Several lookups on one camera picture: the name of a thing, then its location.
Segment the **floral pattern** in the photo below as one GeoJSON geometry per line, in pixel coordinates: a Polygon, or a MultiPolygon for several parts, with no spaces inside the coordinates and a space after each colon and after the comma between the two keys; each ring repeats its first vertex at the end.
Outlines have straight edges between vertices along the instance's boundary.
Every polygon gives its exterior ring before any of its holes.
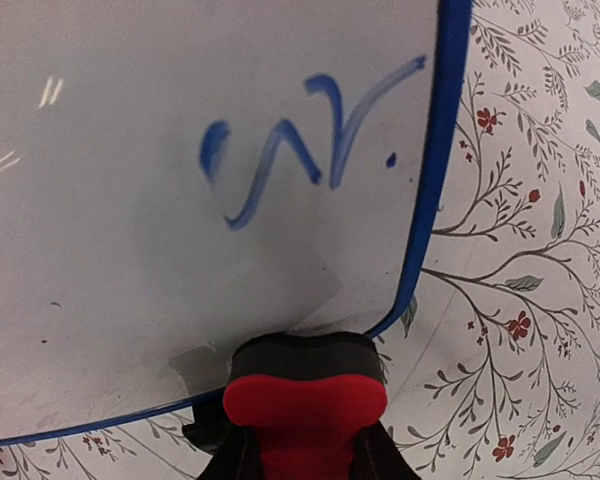
{"type": "MultiPolygon", "coordinates": [[[[470,33],[384,422],[423,478],[600,480],[600,0],[474,0],[470,33]]],[[[5,447],[0,475],[193,479],[189,420],[5,447]]]]}

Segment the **red flower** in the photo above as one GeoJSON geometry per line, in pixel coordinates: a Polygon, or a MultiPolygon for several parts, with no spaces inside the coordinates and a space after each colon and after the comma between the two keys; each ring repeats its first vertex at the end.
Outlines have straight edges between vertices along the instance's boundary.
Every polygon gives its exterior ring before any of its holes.
{"type": "Polygon", "coordinates": [[[538,190],[531,190],[529,192],[529,201],[536,203],[538,200],[540,200],[540,192],[538,190]]]}
{"type": "Polygon", "coordinates": [[[507,330],[509,330],[513,340],[517,342],[519,338],[527,336],[530,326],[531,320],[527,317],[527,312],[522,310],[518,315],[517,320],[509,320],[509,323],[507,323],[507,330]]]}
{"type": "Polygon", "coordinates": [[[493,126],[498,124],[498,117],[495,113],[491,115],[488,108],[484,108],[482,110],[478,110],[478,125],[484,128],[487,133],[493,133],[493,126]]]}
{"type": "Polygon", "coordinates": [[[491,454],[496,457],[496,462],[499,462],[504,457],[509,458],[513,455],[513,441],[516,439],[515,435],[511,435],[509,438],[502,437],[498,441],[498,446],[493,449],[491,454]]]}

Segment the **gray leaf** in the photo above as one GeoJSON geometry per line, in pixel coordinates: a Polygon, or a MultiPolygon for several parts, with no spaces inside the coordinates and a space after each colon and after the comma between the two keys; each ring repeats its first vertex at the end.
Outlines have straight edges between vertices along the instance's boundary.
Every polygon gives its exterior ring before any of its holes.
{"type": "Polygon", "coordinates": [[[400,317],[400,321],[402,322],[402,326],[404,327],[404,338],[407,338],[409,335],[409,329],[411,328],[411,324],[413,320],[416,318],[416,312],[418,310],[418,301],[416,300],[416,296],[411,297],[411,302],[409,303],[409,308],[407,311],[402,314],[400,317]]]}
{"type": "Polygon", "coordinates": [[[596,100],[600,101],[600,82],[597,80],[594,80],[593,82],[591,82],[591,85],[589,85],[588,87],[584,87],[584,89],[587,91],[587,93],[589,94],[589,96],[591,98],[595,98],[596,100]]]}
{"type": "Polygon", "coordinates": [[[537,278],[533,275],[525,275],[520,278],[510,278],[504,284],[516,292],[532,292],[540,286],[544,278],[537,278]]]}
{"type": "Polygon", "coordinates": [[[548,442],[544,447],[538,450],[538,453],[536,453],[533,456],[533,468],[538,468],[540,465],[547,461],[547,459],[556,450],[556,448],[558,448],[558,445],[560,445],[560,442],[562,442],[562,439],[564,438],[564,435],[566,433],[567,432],[562,432],[562,434],[558,438],[554,438],[553,440],[548,442]]]}
{"type": "Polygon", "coordinates": [[[596,140],[598,140],[598,143],[600,144],[600,134],[598,133],[598,129],[593,124],[593,122],[591,120],[589,120],[588,118],[587,118],[587,121],[585,122],[585,127],[587,129],[587,133],[589,135],[591,135],[593,138],[595,138],[596,140]]]}
{"type": "Polygon", "coordinates": [[[562,198],[562,186],[560,186],[560,193],[558,193],[558,198],[556,198],[556,202],[553,204],[553,225],[551,225],[551,237],[556,239],[562,236],[562,232],[564,232],[564,222],[564,199],[562,198]]]}

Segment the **whiteboard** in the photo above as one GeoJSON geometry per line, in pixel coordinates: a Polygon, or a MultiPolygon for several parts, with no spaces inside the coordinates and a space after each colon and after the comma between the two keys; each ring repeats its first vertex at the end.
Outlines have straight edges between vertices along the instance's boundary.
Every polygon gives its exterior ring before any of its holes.
{"type": "Polygon", "coordinates": [[[0,3],[0,438],[393,305],[437,2],[0,3]]]}

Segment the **floral wallpaper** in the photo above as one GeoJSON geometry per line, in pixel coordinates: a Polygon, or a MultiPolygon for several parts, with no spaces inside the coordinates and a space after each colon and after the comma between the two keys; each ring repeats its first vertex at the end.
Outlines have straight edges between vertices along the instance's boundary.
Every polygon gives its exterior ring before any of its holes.
{"type": "MultiPolygon", "coordinates": [[[[378,339],[423,478],[600,480],[600,0],[475,0],[416,296],[378,339]]],[[[187,478],[188,411],[0,449],[0,478],[187,478]]]]}

